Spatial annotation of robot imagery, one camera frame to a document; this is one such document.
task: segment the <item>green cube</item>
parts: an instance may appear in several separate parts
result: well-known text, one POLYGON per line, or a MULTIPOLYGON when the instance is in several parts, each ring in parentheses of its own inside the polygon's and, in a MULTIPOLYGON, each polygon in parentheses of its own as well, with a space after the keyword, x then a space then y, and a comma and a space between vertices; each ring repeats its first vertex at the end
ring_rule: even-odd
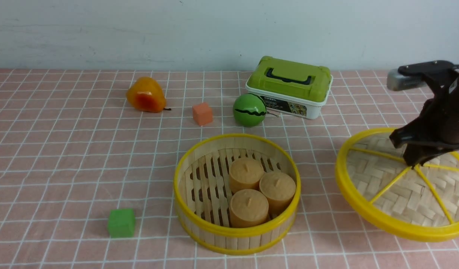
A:
POLYGON ((131 208, 115 209, 108 217, 108 233, 112 238, 132 237, 135 233, 135 213, 131 208))

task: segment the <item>beige candle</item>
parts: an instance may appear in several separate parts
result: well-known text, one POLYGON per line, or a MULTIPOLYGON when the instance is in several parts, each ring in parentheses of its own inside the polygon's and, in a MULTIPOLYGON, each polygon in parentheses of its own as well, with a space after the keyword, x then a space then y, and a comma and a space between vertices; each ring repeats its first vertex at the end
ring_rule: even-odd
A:
POLYGON ((229 175, 229 188, 235 194, 242 189, 258 189, 264 169, 260 161, 243 157, 231 164, 229 175))
POLYGON ((255 189, 236 192, 229 202, 229 221, 233 228, 248 228, 268 220, 268 200, 255 189))
POLYGON ((296 183, 285 173, 269 172, 261 177, 259 188, 268 200, 269 212, 281 214, 294 197, 296 183))

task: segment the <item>orange cube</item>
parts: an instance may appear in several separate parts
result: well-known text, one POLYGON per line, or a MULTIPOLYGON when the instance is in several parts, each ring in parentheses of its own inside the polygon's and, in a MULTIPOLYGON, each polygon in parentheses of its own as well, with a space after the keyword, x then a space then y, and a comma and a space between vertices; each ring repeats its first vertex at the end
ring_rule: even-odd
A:
POLYGON ((207 102, 194 105, 193 108, 193 119, 199 126, 209 124, 213 121, 213 111, 209 107, 207 102))

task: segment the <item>robotic arm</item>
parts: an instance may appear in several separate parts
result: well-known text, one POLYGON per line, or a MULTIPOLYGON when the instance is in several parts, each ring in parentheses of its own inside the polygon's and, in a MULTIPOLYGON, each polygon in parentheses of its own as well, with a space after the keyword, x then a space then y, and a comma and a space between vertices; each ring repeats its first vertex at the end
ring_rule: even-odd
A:
POLYGON ((407 144, 403 158, 408 166, 424 165, 435 157, 459 150, 459 65, 432 61, 401 66, 387 77, 390 90, 423 85, 434 93, 419 116, 390 135, 395 148, 407 144))

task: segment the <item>toy pear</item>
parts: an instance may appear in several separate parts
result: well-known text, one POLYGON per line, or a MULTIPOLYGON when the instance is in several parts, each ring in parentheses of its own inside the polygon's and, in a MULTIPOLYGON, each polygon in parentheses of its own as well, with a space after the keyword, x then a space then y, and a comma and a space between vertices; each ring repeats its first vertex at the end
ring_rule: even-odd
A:
POLYGON ((166 99, 160 84, 150 77, 141 77, 137 79, 127 91, 128 102, 137 110, 144 112, 158 113, 165 108, 166 99))

